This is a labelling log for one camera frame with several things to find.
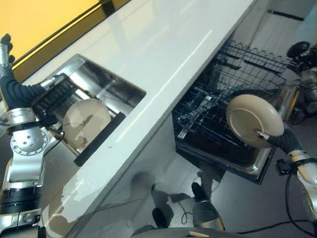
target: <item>dish rack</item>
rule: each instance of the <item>dish rack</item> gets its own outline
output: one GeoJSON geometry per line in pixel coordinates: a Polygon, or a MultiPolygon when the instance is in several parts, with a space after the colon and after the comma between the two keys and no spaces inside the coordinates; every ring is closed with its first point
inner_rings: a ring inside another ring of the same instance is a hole
{"type": "Polygon", "coordinates": [[[227,42],[173,109],[177,148],[211,162],[217,157],[249,168],[259,153],[230,130],[226,108],[241,94],[253,94],[274,105],[286,81],[280,75],[289,62],[241,43],[227,42]]]}

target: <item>black cable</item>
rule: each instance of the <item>black cable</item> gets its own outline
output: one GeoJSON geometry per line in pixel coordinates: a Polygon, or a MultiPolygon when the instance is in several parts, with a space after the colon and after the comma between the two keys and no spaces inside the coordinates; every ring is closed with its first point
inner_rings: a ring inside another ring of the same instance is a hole
{"type": "MultiPolygon", "coordinates": [[[[311,221],[309,221],[309,220],[293,220],[293,222],[311,222],[311,221]]],[[[237,233],[241,234],[241,235],[245,235],[245,234],[249,234],[249,233],[260,232],[260,231],[263,231],[263,230],[271,229],[271,228],[278,227],[278,226],[281,226],[281,225],[284,225],[284,224],[289,224],[289,223],[292,223],[292,222],[291,221],[279,222],[279,223],[276,223],[274,225],[258,228],[256,230],[250,230],[250,231],[247,231],[247,232],[237,232],[237,233]]]]}
{"type": "Polygon", "coordinates": [[[3,121],[0,121],[0,125],[3,125],[3,126],[11,126],[10,124],[5,123],[5,122],[3,122],[3,121]]]}
{"type": "Polygon", "coordinates": [[[184,225],[184,224],[186,224],[187,223],[187,221],[188,221],[188,217],[187,217],[187,214],[190,214],[190,215],[192,215],[193,213],[191,213],[191,212],[186,212],[186,210],[185,210],[185,208],[183,207],[183,205],[180,203],[180,202],[178,202],[178,204],[179,204],[179,206],[183,209],[183,211],[184,211],[184,213],[183,213],[183,215],[182,215],[182,218],[181,218],[181,223],[184,225]]]}
{"type": "Polygon", "coordinates": [[[181,218],[181,223],[182,223],[183,225],[186,224],[187,221],[188,221],[187,214],[192,215],[193,213],[191,213],[191,212],[184,212],[184,213],[183,213],[183,216],[182,216],[182,218],[181,218]]]}
{"type": "Polygon", "coordinates": [[[290,222],[300,231],[310,235],[311,237],[315,237],[315,235],[313,233],[310,233],[309,231],[306,231],[305,229],[303,229],[302,227],[300,227],[298,224],[296,224],[296,222],[293,220],[291,213],[289,211],[289,205],[288,205],[288,196],[289,196],[289,184],[290,184],[290,180],[292,178],[293,173],[290,173],[289,176],[287,177],[287,181],[286,181],[286,186],[285,186],[285,207],[286,207],[286,213],[287,216],[290,220],[290,222]]]}
{"type": "Polygon", "coordinates": [[[249,233],[255,233],[255,232],[260,232],[260,231],[263,231],[263,230],[267,230],[267,229],[271,229],[271,228],[274,228],[274,227],[277,227],[277,226],[280,226],[280,225],[283,225],[283,224],[293,224],[297,229],[299,229],[300,231],[312,236],[312,237],[316,237],[314,234],[306,231],[305,229],[303,229],[302,227],[300,227],[298,224],[296,224],[296,222],[312,222],[312,221],[309,221],[309,220],[293,220],[291,214],[290,214],[290,211],[289,211],[289,205],[288,205],[288,196],[289,196],[289,184],[290,184],[290,180],[291,180],[291,177],[292,177],[293,173],[290,173],[287,180],[286,180],[286,186],[285,186],[285,207],[286,207],[286,213],[287,213],[287,216],[289,218],[289,221],[287,222],[279,222],[279,223],[276,223],[274,225],[270,225],[270,226],[267,226],[267,227],[262,227],[262,228],[259,228],[259,229],[256,229],[256,230],[251,230],[251,231],[246,231],[246,232],[238,232],[238,234],[241,234],[241,235],[245,235],[245,234],[249,234],[249,233]]]}
{"type": "Polygon", "coordinates": [[[55,145],[53,145],[45,154],[44,157],[52,150],[54,149],[65,137],[65,132],[63,131],[63,136],[58,140],[58,142],[56,142],[55,145]]]}

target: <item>white plate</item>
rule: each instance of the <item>white plate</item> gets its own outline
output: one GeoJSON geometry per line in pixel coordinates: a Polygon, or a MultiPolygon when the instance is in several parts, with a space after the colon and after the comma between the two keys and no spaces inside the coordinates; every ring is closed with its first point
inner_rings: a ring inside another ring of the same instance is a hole
{"type": "Polygon", "coordinates": [[[254,95],[244,94],[232,99],[227,107],[226,119],[240,140],[257,148],[271,145],[259,138],[255,129],[274,136],[284,133],[283,121],[276,109],[254,95]]]}
{"type": "Polygon", "coordinates": [[[111,121],[108,108],[97,99],[73,104],[63,120],[66,142],[84,150],[111,121]]]}

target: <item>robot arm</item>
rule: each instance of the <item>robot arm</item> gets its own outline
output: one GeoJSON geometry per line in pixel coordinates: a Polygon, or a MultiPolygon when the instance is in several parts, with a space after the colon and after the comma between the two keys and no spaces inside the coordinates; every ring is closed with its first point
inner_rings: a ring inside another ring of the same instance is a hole
{"type": "Polygon", "coordinates": [[[41,84],[23,86],[15,79],[11,69],[14,60],[9,56],[12,49],[7,34],[0,43],[0,90],[6,107],[6,117],[12,135],[10,142],[13,158],[6,166],[0,195],[0,236],[17,230],[26,234],[39,234],[35,228],[40,220],[39,208],[43,184],[43,156],[48,147],[48,135],[31,109],[32,101],[58,81],[52,77],[41,84]]]}
{"type": "Polygon", "coordinates": [[[291,129],[286,129],[281,136],[269,136],[257,131],[259,137],[267,140],[270,144],[281,148],[297,167],[297,177],[303,184],[310,204],[311,215],[317,220],[317,161],[302,149],[295,134],[291,129]]]}

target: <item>countertop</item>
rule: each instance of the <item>countertop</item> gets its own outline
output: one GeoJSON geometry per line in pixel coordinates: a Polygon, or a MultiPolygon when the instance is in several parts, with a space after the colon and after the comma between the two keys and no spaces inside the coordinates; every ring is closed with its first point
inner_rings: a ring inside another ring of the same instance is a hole
{"type": "Polygon", "coordinates": [[[63,209],[56,214],[69,228],[115,184],[254,2],[132,0],[28,79],[27,84],[42,81],[81,54],[147,92],[61,188],[63,209]]]}

